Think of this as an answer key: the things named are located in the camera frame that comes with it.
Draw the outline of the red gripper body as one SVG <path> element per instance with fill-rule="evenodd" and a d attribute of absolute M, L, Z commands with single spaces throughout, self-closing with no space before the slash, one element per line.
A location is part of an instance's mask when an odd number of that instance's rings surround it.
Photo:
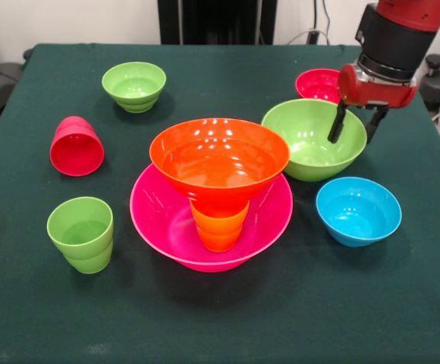
<path fill-rule="evenodd" d="M 345 105 L 403 108 L 418 91 L 416 79 L 392 83 L 368 75 L 356 64 L 346 64 L 338 75 L 338 94 Z"/>

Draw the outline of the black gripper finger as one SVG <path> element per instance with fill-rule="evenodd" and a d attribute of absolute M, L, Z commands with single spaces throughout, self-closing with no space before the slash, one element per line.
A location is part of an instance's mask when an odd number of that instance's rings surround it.
<path fill-rule="evenodd" d="M 367 144 L 370 144 L 372 138 L 374 137 L 380 122 L 385 118 L 388 113 L 387 108 L 379 107 L 376 109 L 374 115 L 371 117 L 369 123 L 366 125 L 366 135 L 367 135 Z"/>
<path fill-rule="evenodd" d="M 336 143 L 341 135 L 341 131 L 344 126 L 344 118 L 347 111 L 347 105 L 341 99 L 337 106 L 335 119 L 328 134 L 328 141 L 330 143 Z"/>

